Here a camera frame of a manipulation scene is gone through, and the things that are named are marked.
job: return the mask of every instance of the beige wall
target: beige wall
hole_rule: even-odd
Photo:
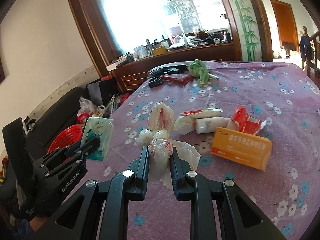
[[[279,1],[282,1],[291,5],[294,18],[296,21],[297,34],[298,34],[299,41],[302,35],[302,33],[300,32],[303,32],[302,26],[306,26],[308,28],[308,33],[310,36],[317,31],[316,25],[314,24],[307,10],[304,8],[304,6],[299,0],[279,0]],[[262,0],[262,2],[266,9],[266,13],[267,13],[268,21],[270,25],[272,49],[273,51],[278,51],[280,49],[280,40],[279,40],[276,16],[273,11],[270,0]]]
[[[67,0],[17,0],[0,25],[2,127],[30,114],[66,81],[92,66]]]

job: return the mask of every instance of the orange box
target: orange box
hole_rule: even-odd
[[[222,158],[259,170],[266,170],[272,142],[266,138],[218,127],[211,152]]]

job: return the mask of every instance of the red plastic basket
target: red plastic basket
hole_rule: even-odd
[[[72,145],[82,138],[83,128],[79,124],[72,125],[62,131],[52,142],[48,153],[52,152],[56,148],[63,148],[67,145]]]

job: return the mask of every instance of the wooden door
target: wooden door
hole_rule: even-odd
[[[276,15],[280,46],[293,45],[299,51],[296,21],[291,5],[278,0],[270,0]]]

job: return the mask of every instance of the floral tablecloth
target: floral tablecloth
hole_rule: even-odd
[[[290,240],[298,240],[320,207],[320,92],[304,72],[288,63],[205,62],[220,77],[204,87],[165,82],[149,88],[144,83],[112,115],[115,126],[108,157],[87,161],[87,179],[111,179],[139,158],[134,139],[147,126],[151,108],[164,101],[175,117],[204,107],[224,110],[236,106],[267,120],[258,135],[273,143],[266,171],[214,156],[213,134],[191,132],[171,138],[194,145],[202,155],[197,171],[208,179],[233,179]],[[130,202],[128,239],[189,239],[190,203],[178,202],[161,181],[148,183],[146,199]]]

